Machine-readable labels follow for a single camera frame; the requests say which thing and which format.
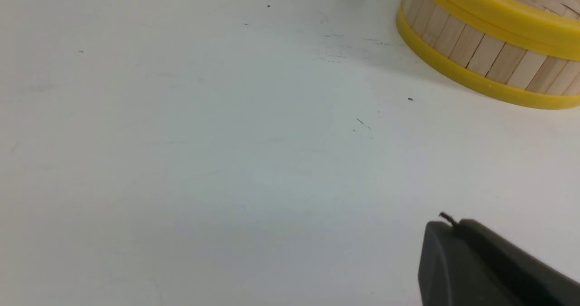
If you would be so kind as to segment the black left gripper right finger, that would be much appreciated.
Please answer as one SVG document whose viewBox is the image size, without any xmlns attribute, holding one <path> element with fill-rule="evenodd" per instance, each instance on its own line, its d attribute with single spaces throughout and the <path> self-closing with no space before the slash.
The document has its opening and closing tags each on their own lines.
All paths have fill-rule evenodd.
<svg viewBox="0 0 580 306">
<path fill-rule="evenodd" d="M 472 219 L 455 225 L 456 234 L 493 278 L 522 306 L 577 306 L 579 283 Z"/>
</svg>

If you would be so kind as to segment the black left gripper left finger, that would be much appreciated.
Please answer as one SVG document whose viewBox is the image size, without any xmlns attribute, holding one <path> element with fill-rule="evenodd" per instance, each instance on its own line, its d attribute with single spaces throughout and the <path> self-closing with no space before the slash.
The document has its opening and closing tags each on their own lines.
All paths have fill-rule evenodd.
<svg viewBox="0 0 580 306">
<path fill-rule="evenodd" d="M 451 225 L 425 226 L 418 269 L 424 306 L 520 306 Z"/>
</svg>

